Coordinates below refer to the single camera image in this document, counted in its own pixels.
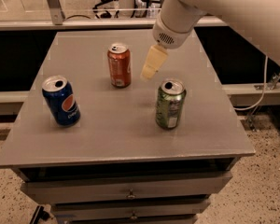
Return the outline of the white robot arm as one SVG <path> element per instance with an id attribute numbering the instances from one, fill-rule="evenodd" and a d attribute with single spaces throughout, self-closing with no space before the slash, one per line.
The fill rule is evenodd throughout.
<path id="1" fill-rule="evenodd" d="M 280 66 L 280 0 L 164 0 L 153 26 L 156 44 L 149 49 L 141 78 L 152 79 L 167 51 L 181 47 L 207 14 L 224 21 Z"/>

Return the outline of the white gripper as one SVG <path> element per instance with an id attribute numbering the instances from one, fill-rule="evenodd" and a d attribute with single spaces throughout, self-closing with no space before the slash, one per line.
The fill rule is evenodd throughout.
<path id="1" fill-rule="evenodd" d="M 153 26 L 153 37 L 158 45 L 150 47 L 140 78 L 152 79 L 168 57 L 167 49 L 183 45 L 194 26 L 205 12 L 179 0 L 164 0 Z"/>

